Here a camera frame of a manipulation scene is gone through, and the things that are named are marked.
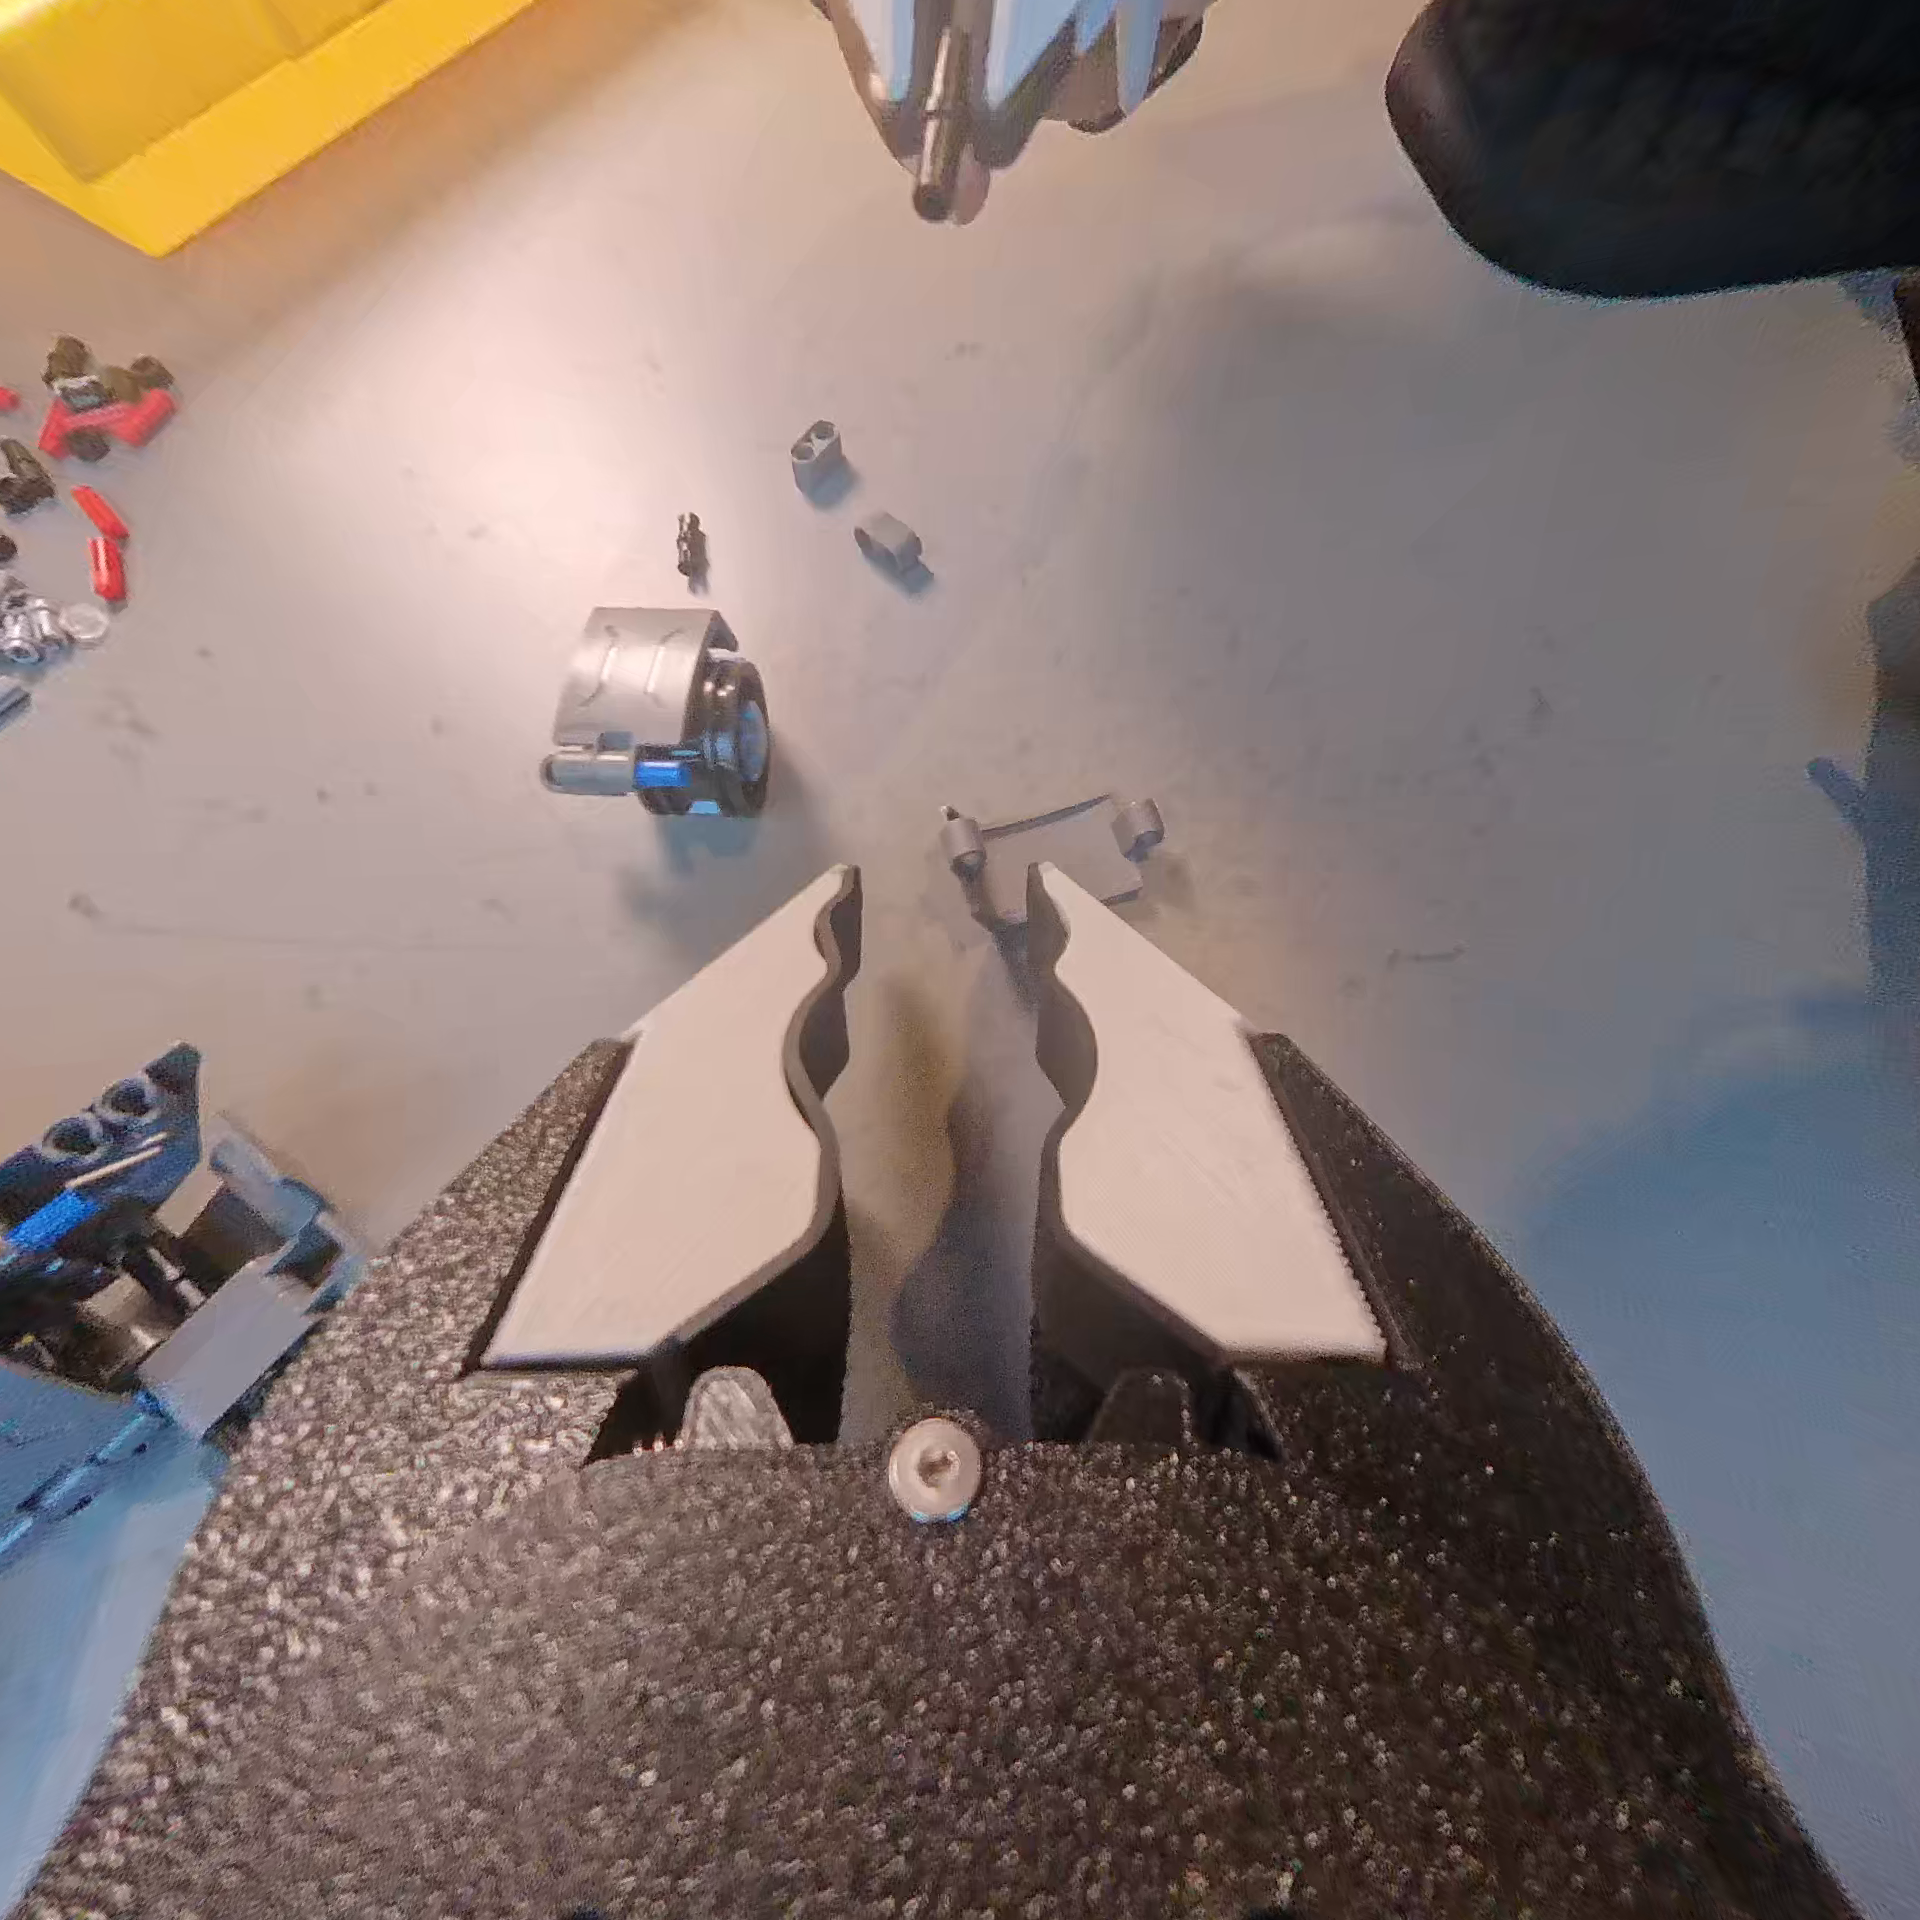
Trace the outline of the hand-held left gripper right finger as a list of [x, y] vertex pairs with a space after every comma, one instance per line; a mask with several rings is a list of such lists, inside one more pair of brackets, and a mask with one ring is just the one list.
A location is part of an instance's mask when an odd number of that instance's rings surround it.
[[1071, 1367], [1383, 1367], [1255, 1029], [1050, 862], [1028, 875], [1044, 1141], [1034, 1311]]

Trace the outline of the grey brick block assembly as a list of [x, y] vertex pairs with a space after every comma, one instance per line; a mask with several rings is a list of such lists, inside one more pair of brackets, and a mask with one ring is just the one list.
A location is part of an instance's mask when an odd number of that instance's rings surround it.
[[359, 1280], [334, 1206], [235, 1123], [180, 1044], [1, 1165], [1, 1562], [158, 1445], [230, 1450]]

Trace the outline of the grey black wheel assembly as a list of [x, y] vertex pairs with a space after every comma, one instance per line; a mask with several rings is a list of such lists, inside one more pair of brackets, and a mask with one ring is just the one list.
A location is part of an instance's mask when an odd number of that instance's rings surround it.
[[755, 820], [771, 768], [765, 681], [718, 611], [592, 611], [539, 768], [549, 793], [630, 798], [657, 820]]

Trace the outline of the yellow bin with divider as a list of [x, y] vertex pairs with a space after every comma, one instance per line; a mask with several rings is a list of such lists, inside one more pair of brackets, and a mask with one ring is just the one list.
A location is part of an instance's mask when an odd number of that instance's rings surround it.
[[149, 259], [525, 2], [5, 2], [1, 173]]

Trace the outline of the pile of small brick pins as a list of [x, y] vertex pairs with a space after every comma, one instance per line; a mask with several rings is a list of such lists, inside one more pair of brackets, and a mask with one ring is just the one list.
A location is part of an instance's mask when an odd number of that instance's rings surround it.
[[[110, 364], [70, 333], [51, 340], [40, 383], [44, 414], [35, 439], [5, 430], [1, 440], [5, 727], [27, 714], [35, 684], [62, 660], [100, 649], [128, 607], [128, 518], [100, 484], [70, 469], [143, 450], [180, 410], [174, 377], [161, 361]], [[53, 508], [78, 517], [83, 527], [85, 591], [70, 603], [22, 575], [18, 526]]]

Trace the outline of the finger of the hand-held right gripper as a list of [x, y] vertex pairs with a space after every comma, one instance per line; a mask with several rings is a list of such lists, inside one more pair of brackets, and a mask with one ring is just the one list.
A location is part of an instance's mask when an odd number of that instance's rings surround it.
[[938, 2], [818, 2], [858, 106], [882, 142], [915, 142], [924, 123]]
[[1198, 49], [1206, 2], [991, 2], [973, 52], [973, 157], [1010, 166], [1041, 123], [1118, 127]]

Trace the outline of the grey curved brick panel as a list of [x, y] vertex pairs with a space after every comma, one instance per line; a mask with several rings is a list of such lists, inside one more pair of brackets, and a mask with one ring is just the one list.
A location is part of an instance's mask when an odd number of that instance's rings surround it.
[[939, 862], [973, 922], [1005, 955], [1040, 942], [1061, 957], [1086, 909], [1141, 896], [1143, 865], [1164, 840], [1150, 798], [1101, 793], [1025, 820], [982, 821], [944, 806]]

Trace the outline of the grey desk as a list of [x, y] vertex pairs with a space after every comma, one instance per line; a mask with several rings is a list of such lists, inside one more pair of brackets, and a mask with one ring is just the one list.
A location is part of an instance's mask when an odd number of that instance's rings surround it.
[[[5, 188], [5, 381], [70, 332], [183, 385], [100, 480], [125, 615], [5, 730], [5, 1151], [199, 1044], [385, 1244], [849, 859], [848, 1426], [1009, 1427], [1050, 1089], [938, 815], [1157, 798], [1138, 918], [1567, 1329], [1810, 1832], [1915, 1915], [1915, 872], [1807, 772], [1902, 777], [1907, 361], [1829, 281], [1489, 269], [1385, 123], [1416, 10], [1218, 4], [971, 228], [810, 4], [539, 4], [172, 259]], [[541, 785], [602, 607], [729, 622], [760, 817]]]

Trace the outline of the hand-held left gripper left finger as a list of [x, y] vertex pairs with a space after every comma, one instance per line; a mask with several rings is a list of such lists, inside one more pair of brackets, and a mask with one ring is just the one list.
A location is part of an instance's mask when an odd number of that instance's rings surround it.
[[481, 1335], [482, 1369], [662, 1356], [821, 1245], [858, 946], [861, 875], [836, 862], [624, 1029]]

